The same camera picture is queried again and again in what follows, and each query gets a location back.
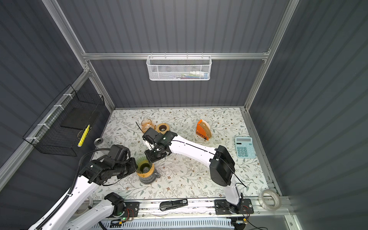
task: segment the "floral tablecloth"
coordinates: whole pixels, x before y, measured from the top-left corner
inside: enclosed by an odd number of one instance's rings
[[[147,147],[143,144],[142,132],[135,123],[139,124],[144,118],[151,119],[156,125],[167,123],[170,125],[170,131],[189,141],[211,147],[225,146],[236,163],[237,176],[248,186],[245,188],[238,185],[244,196],[257,196],[266,188],[266,180],[258,159],[241,159],[236,156],[234,137],[249,136],[240,108],[115,110],[102,137],[109,145],[120,144],[128,147],[131,156],[136,159],[144,156]],[[195,134],[200,119],[207,121],[211,127],[213,136],[209,141]],[[101,155],[101,152],[97,152],[93,159]],[[211,180],[209,169],[195,160],[171,154],[154,164],[161,177],[152,184],[142,184],[138,175],[133,173],[114,185],[100,186],[92,194],[93,199],[101,200],[111,192],[118,193],[124,199],[224,196],[221,186]],[[107,184],[116,181],[116,177],[113,177]]]

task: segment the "light blue calculator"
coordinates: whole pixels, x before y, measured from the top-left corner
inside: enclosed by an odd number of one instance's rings
[[[251,137],[235,137],[235,149],[238,158],[255,158]]]

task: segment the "roll of tape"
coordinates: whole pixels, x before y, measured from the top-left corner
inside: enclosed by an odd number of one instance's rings
[[[268,205],[266,204],[265,202],[265,194],[266,195],[270,195],[274,202],[275,202],[275,205],[274,206],[271,206],[271,205]],[[265,210],[267,211],[275,211],[277,209],[279,209],[281,207],[281,199],[279,197],[279,195],[271,190],[271,189],[265,189],[263,190],[259,195],[258,195],[258,201],[259,201],[259,204],[262,206],[262,208],[264,208]]]
[[[111,146],[107,144],[107,141],[104,141],[102,137],[97,138],[94,142],[95,146],[99,149],[107,148],[109,149]]]
[[[166,123],[161,123],[161,124],[156,126],[156,131],[160,132],[162,134],[165,134],[169,130],[170,130],[170,126]]]

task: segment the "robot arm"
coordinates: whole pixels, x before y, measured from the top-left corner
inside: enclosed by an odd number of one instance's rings
[[[100,185],[112,176],[124,178],[135,170],[135,159],[130,158],[129,149],[121,145],[111,146],[108,155],[90,161],[79,172],[79,177],[75,186],[71,188],[72,190],[68,190],[29,230],[84,230],[91,228],[111,214],[119,216],[125,209],[124,199],[112,192],[105,196],[105,199],[96,207],[67,223],[83,201]]]
[[[242,199],[241,193],[236,187],[235,162],[224,146],[218,148],[207,147],[188,141],[174,132],[158,133],[154,129],[148,129],[143,135],[149,150],[145,151],[149,161],[154,162],[171,153],[182,154],[197,160],[210,169],[211,179],[223,186],[227,202],[232,207],[232,212],[237,212]]]

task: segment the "aluminum frame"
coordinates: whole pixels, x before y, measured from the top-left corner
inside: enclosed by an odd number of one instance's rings
[[[63,13],[62,9],[60,8],[57,0],[42,0],[43,4],[45,5],[46,9],[50,13],[52,19],[56,23],[57,27],[61,31],[62,35],[64,36],[65,40],[68,42],[70,48],[72,49],[73,53],[75,54],[76,58],[78,59],[79,63],[84,69],[90,69],[92,74],[91,75],[91,82],[94,85],[98,94],[103,95],[105,100],[105,105],[110,113],[115,109],[114,103],[106,91],[102,81],[98,77],[95,69],[93,68],[90,62],[87,62],[82,54],[85,53],[81,43],[79,42],[77,36],[75,35],[71,25],[69,24],[65,14]]]
[[[86,60],[146,60],[147,56],[151,55],[158,59],[182,59],[211,56],[213,60],[266,60],[269,53],[84,53],[82,57]]]
[[[91,72],[87,69],[84,70],[79,77],[74,81],[72,87],[69,87],[64,95],[55,103],[55,105],[60,105],[68,95],[75,90],[79,90],[85,81],[89,78]],[[50,111],[45,115],[45,117],[40,121],[40,123],[45,123],[47,119],[55,112],[56,107],[53,106]],[[28,137],[33,137],[38,133],[41,126],[36,126],[35,129],[30,133]],[[33,145],[30,143],[23,141],[20,146],[15,150],[15,152],[9,157],[9,159],[3,164],[0,168],[0,191],[4,188],[6,183],[10,180],[10,178],[14,175],[14,173],[18,170],[20,165],[24,162],[24,160],[28,157],[31,151],[34,149]]]
[[[282,196],[281,189],[279,187],[279,184],[276,181],[276,177],[272,171],[270,162],[268,161],[268,158],[263,148],[261,139],[259,138],[257,130],[254,126],[252,117],[249,111],[246,111],[244,108],[240,110],[241,110],[241,114],[243,115],[245,125],[248,128],[249,136],[251,136],[254,140],[253,146],[254,146],[255,152],[257,153],[258,161],[259,161],[259,164],[261,165],[263,174],[265,175],[267,185],[270,189],[274,190],[280,196]]]
[[[280,24],[276,30],[275,36],[272,40],[270,49],[269,49],[269,55],[267,60],[261,65],[260,70],[257,74],[256,79],[254,80],[253,86],[249,92],[249,95],[247,97],[247,100],[244,104],[244,107],[246,110],[249,110],[252,106],[252,103],[254,101],[254,98],[259,90],[259,87],[261,86],[261,83],[267,73],[268,68],[270,67],[270,64],[273,60],[273,57],[275,56],[275,53],[280,45],[281,39],[285,34],[286,28],[289,25],[289,22],[291,20],[291,17],[294,14],[295,9],[297,8],[297,5],[299,3],[299,0],[289,0],[289,3],[287,4],[287,7],[285,9],[284,15],[280,21]]]
[[[294,215],[295,211],[291,205],[289,197],[280,197],[281,207],[275,211],[267,211],[260,205],[258,197],[244,197],[250,199],[254,214],[252,216],[273,216],[273,215]],[[198,218],[198,217],[242,217],[242,214],[216,215],[214,200],[225,198],[188,198],[188,205],[167,211],[160,211],[159,205],[164,201],[173,199],[144,199],[144,200],[125,200],[125,202],[139,202],[139,219],[156,219],[160,218]],[[265,197],[268,204],[273,204],[272,198]]]
[[[125,109],[202,109],[202,108],[244,108],[243,106],[166,106],[166,107],[118,107],[115,110]]]

